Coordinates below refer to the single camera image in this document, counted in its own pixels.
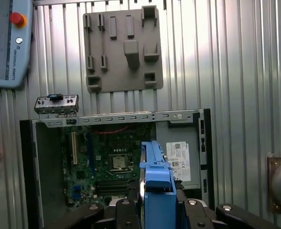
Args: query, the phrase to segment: gray plastic mount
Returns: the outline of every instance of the gray plastic mount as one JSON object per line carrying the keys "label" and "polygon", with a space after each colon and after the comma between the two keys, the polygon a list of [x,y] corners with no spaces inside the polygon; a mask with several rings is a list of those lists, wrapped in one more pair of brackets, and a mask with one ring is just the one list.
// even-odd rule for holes
{"label": "gray plastic mount", "polygon": [[89,92],[163,87],[156,6],[87,13],[83,25]]}

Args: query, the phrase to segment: green motherboard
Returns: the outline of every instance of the green motherboard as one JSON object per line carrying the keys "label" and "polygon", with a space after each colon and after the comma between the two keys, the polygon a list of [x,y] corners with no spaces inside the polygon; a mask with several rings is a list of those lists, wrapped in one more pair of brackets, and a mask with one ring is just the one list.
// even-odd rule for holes
{"label": "green motherboard", "polygon": [[156,139],[155,123],[62,129],[64,194],[69,211],[88,202],[105,206],[127,195],[140,177],[141,142]]}

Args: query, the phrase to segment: blue plastic bracket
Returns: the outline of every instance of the blue plastic bracket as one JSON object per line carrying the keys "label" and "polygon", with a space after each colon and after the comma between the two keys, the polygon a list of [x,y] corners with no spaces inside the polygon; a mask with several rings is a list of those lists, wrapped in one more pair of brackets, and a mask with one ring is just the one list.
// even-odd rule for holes
{"label": "blue plastic bracket", "polygon": [[173,229],[176,225],[176,189],[172,169],[156,141],[142,142],[145,169],[145,228]]}

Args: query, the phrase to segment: bolt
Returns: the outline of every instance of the bolt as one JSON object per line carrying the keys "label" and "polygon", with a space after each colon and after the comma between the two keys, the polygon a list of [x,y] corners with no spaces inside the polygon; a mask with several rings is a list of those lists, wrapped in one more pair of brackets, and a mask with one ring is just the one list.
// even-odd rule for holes
{"label": "bolt", "polygon": [[197,202],[196,202],[195,200],[193,200],[193,199],[192,199],[192,200],[189,200],[188,203],[189,203],[190,205],[196,205],[196,204],[197,204]]}
{"label": "bolt", "polygon": [[90,210],[96,210],[96,209],[98,209],[98,207],[97,206],[91,206],[89,209]]}
{"label": "bolt", "polygon": [[20,37],[16,38],[15,42],[17,44],[21,44],[22,43],[22,38],[20,38]]}
{"label": "bolt", "polygon": [[230,211],[230,210],[232,210],[232,208],[231,208],[230,206],[228,206],[228,205],[224,205],[224,206],[222,207],[222,209],[225,210],[225,211]]}

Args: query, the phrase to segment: pcie slot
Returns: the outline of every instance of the pcie slot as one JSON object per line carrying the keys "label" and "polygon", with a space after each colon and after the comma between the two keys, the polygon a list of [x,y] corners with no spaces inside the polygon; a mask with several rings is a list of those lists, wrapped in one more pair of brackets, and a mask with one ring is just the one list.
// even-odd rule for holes
{"label": "pcie slot", "polygon": [[72,150],[73,150],[73,164],[78,165],[78,149],[77,149],[77,132],[73,131],[71,133],[72,139]]}

